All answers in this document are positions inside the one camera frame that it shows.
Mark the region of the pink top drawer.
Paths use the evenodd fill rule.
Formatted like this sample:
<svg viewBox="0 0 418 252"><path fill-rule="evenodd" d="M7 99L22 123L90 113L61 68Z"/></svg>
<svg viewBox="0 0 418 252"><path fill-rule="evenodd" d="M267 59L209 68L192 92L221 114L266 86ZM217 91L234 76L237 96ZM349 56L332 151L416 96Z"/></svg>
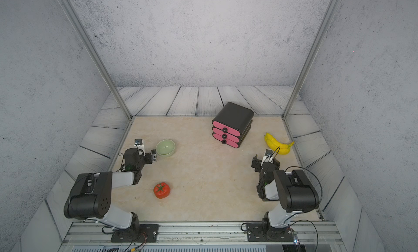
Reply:
<svg viewBox="0 0 418 252"><path fill-rule="evenodd" d="M221 130L224 133L228 133L228 134L231 134L231 135L236 136L236 137L241 136L241 132L239 130L233 129L232 127L229 127L229 126L227 126L225 124L222 124L220 122L213 121L212 125L215 128Z"/></svg>

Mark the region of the black drawer cabinet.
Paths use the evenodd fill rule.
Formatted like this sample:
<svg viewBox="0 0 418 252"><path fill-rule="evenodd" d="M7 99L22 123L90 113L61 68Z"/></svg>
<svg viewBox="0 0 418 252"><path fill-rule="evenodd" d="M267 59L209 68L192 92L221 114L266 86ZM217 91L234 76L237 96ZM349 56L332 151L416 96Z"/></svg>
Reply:
<svg viewBox="0 0 418 252"><path fill-rule="evenodd" d="M253 117L254 111L251 109L228 102L212 122L217 121L232 127L233 129L239 130L241 132L241 136L239 136L241 145L251 129Z"/></svg>

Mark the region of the pink bottom drawer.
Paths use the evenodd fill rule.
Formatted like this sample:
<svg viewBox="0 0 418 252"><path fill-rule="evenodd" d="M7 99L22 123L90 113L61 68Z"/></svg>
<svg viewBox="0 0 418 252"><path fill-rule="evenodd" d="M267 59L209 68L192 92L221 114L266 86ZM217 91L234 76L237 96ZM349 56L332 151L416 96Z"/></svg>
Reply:
<svg viewBox="0 0 418 252"><path fill-rule="evenodd" d="M233 148L236 148L236 149L240 147L240 142L237 143L237 142L234 142L234 141L232 141L228 138L223 138L222 135L220 135L220 134L216 134L216 133L213 132L212 136L224 145L229 145L229 146L231 146Z"/></svg>

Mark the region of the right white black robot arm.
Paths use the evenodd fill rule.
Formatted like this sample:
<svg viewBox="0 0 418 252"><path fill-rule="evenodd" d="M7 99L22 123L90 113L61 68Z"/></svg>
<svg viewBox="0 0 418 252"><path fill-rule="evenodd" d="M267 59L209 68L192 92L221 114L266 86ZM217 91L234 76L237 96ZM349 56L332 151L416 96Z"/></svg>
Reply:
<svg viewBox="0 0 418 252"><path fill-rule="evenodd" d="M279 204L268 211L262 219L264 232L284 230L290 220L299 214L319 208L321 197L302 167L292 166L291 172L280 169L280 163L265 155L262 159L254 156L251 167L259 173L256 190L260 199Z"/></svg>

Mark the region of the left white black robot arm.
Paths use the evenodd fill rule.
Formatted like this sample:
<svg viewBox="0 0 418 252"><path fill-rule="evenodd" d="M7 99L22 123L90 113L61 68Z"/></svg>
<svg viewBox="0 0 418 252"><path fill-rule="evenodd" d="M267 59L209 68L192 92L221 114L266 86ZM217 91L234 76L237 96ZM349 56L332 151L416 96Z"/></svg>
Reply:
<svg viewBox="0 0 418 252"><path fill-rule="evenodd" d="M80 174L64 205L64 216L69 219L94 220L115 230L140 228L138 216L112 205L112 190L138 184L142 169L157 161L155 149L130 148L123 153L125 163L119 171Z"/></svg>

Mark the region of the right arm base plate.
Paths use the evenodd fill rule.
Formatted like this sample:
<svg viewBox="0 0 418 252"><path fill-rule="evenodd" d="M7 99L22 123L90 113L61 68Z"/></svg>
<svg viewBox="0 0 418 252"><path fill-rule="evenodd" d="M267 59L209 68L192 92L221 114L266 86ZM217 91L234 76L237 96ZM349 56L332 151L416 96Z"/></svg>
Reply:
<svg viewBox="0 0 418 252"><path fill-rule="evenodd" d="M291 230L272 228L262 222L242 223L248 242L293 242Z"/></svg>

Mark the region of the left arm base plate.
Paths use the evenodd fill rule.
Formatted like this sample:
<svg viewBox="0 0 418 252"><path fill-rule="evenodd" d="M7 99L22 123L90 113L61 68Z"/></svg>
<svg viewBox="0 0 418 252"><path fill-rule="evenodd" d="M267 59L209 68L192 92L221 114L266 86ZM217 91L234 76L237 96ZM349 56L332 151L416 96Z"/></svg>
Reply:
<svg viewBox="0 0 418 252"><path fill-rule="evenodd" d="M112 243L155 243L157 241L158 224L135 224L125 230L114 230Z"/></svg>

